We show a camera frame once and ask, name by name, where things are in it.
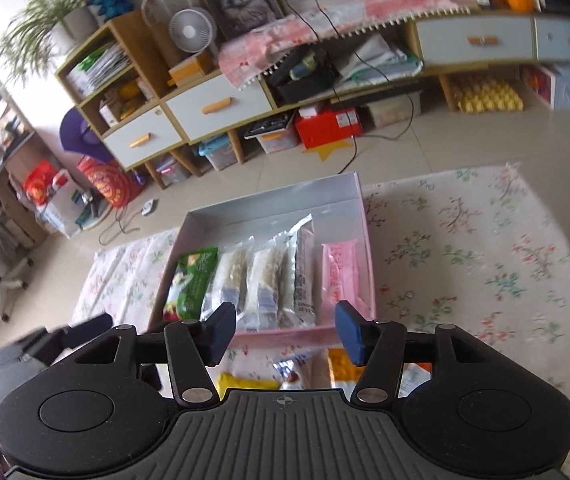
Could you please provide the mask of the yellow snack packet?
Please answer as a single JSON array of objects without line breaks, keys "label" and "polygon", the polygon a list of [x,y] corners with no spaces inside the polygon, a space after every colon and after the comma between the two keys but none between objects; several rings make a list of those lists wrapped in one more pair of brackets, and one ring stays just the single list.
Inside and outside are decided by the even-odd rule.
[{"label": "yellow snack packet", "polygon": [[215,380],[215,388],[220,398],[230,389],[279,390],[281,384],[272,379],[257,379],[234,376],[229,372],[221,372]]}]

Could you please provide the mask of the white monkey biscuit packet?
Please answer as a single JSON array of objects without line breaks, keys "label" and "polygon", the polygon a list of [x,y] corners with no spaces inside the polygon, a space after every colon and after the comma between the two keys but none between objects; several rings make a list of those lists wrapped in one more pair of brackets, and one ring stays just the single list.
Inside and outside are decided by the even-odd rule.
[{"label": "white monkey biscuit packet", "polygon": [[288,232],[279,292],[279,327],[314,326],[314,226],[308,214]]}]

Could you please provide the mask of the orange white snack packet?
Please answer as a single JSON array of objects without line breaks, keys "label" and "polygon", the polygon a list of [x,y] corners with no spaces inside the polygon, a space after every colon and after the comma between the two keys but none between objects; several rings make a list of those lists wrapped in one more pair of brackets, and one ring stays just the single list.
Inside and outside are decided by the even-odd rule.
[{"label": "orange white snack packet", "polygon": [[409,396],[416,388],[428,382],[431,374],[429,370],[416,363],[407,363],[401,376],[399,398]]}]

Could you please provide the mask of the green cartoon snack packet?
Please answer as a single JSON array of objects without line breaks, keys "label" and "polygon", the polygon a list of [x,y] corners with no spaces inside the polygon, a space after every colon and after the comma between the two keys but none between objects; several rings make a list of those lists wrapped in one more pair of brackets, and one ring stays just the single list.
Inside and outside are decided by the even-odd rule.
[{"label": "green cartoon snack packet", "polygon": [[219,248],[209,246],[183,252],[174,269],[163,318],[166,321],[198,320],[209,282],[219,258]]}]

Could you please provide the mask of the pink wafer packet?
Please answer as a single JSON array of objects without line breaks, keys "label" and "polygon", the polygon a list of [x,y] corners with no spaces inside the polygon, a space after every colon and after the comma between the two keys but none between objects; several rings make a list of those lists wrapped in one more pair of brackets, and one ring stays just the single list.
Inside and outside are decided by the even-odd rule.
[{"label": "pink wafer packet", "polygon": [[357,249],[356,240],[322,246],[322,325],[334,323],[335,305],[339,301],[348,301],[364,318],[369,316],[369,307],[361,297]]}]

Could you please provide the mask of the blue truffle candy packet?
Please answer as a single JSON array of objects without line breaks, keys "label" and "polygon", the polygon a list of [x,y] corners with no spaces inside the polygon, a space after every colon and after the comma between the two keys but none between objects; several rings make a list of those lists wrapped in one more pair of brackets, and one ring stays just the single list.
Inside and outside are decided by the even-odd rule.
[{"label": "blue truffle candy packet", "polygon": [[312,350],[281,356],[272,363],[279,376],[281,390],[302,390],[312,387],[313,361]]}]

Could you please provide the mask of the pink cardboard box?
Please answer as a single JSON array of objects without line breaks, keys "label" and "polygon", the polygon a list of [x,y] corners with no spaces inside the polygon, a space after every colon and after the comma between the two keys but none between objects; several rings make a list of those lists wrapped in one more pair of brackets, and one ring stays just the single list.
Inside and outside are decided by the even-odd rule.
[{"label": "pink cardboard box", "polygon": [[207,318],[230,301],[235,346],[331,344],[340,300],[375,318],[372,249],[354,172],[189,211],[148,324]]}]

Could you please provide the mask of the clear storage bin blue lid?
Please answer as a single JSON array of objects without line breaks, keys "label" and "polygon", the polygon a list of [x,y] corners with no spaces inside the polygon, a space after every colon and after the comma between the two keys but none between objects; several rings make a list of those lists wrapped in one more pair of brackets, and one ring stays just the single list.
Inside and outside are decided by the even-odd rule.
[{"label": "clear storage bin blue lid", "polygon": [[205,157],[212,168],[217,171],[222,171],[237,163],[234,148],[226,134],[200,142],[197,151],[198,155]]}]

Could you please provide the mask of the red shoe box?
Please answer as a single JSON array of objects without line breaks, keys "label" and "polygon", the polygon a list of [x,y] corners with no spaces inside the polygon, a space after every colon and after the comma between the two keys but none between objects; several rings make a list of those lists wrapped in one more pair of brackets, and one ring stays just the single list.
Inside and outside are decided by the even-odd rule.
[{"label": "red shoe box", "polygon": [[319,114],[308,118],[297,115],[294,126],[307,150],[362,134],[362,125],[353,107],[347,110],[325,108]]}]

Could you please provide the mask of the purple hat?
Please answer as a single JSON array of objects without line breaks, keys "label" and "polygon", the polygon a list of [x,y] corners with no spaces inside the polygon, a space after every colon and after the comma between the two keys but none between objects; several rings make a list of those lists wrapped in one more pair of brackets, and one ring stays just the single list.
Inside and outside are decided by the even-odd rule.
[{"label": "purple hat", "polygon": [[65,152],[88,156],[104,164],[114,159],[76,107],[72,107],[62,119],[60,140]]}]

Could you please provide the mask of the wooden tv cabinet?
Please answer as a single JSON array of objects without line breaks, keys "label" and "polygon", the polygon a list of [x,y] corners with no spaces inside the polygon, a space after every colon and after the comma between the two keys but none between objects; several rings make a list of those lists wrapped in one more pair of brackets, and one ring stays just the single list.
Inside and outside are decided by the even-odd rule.
[{"label": "wooden tv cabinet", "polygon": [[326,10],[283,18],[169,66],[140,12],[72,52],[58,81],[120,167],[149,167],[256,120],[402,81],[517,63],[570,63],[570,15],[447,6],[346,27]]}]

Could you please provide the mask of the black storage basket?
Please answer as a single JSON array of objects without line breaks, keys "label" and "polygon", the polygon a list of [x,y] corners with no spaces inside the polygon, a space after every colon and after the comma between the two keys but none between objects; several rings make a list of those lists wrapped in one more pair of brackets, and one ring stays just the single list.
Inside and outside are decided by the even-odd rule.
[{"label": "black storage basket", "polygon": [[338,72],[327,51],[305,44],[289,52],[267,81],[284,103],[293,104],[331,90],[337,78]]}]

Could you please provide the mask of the pink lace cloth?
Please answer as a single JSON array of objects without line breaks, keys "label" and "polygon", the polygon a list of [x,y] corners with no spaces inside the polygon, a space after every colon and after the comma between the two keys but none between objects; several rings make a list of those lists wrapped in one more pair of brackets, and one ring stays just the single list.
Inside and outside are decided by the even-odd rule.
[{"label": "pink lace cloth", "polygon": [[222,75],[242,89],[268,73],[291,50],[305,44],[350,37],[432,16],[468,14],[454,0],[337,0],[261,25],[223,44],[218,54]]}]

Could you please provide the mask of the white desk fan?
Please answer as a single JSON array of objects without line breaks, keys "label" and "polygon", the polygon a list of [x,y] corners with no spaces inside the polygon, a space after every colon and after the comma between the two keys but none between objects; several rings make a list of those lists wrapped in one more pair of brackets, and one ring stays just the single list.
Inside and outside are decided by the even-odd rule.
[{"label": "white desk fan", "polygon": [[179,50],[197,54],[215,44],[217,25],[207,10],[192,6],[174,14],[169,21],[168,32]]}]

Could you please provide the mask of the potted green plant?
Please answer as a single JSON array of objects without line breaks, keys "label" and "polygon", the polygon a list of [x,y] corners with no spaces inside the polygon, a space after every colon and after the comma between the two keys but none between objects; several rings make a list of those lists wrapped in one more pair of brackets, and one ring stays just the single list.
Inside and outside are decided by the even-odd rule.
[{"label": "potted green plant", "polygon": [[51,32],[84,0],[25,0],[26,6],[8,23],[0,40],[0,61],[11,80],[46,76],[52,66]]}]

